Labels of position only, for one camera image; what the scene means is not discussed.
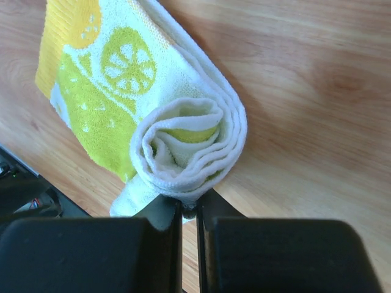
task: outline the wooden surface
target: wooden surface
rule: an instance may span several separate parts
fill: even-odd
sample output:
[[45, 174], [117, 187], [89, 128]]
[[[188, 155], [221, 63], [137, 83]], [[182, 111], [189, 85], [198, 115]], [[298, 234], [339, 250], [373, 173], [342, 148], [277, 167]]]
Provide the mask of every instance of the wooden surface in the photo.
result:
[[[258, 217], [342, 219], [391, 292], [390, 0], [162, 0], [246, 106], [247, 145], [217, 186]], [[94, 216], [123, 183], [34, 85], [45, 0], [0, 1], [0, 143]], [[184, 288], [198, 292], [196, 231]]]

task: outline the towel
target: towel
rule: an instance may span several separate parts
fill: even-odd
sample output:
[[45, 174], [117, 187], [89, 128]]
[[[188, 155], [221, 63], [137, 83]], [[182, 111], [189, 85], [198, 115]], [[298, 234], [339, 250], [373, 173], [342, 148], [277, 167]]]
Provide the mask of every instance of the towel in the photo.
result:
[[244, 107], [155, 0], [48, 0], [36, 84], [125, 188], [112, 216], [159, 194], [191, 206], [238, 160]]

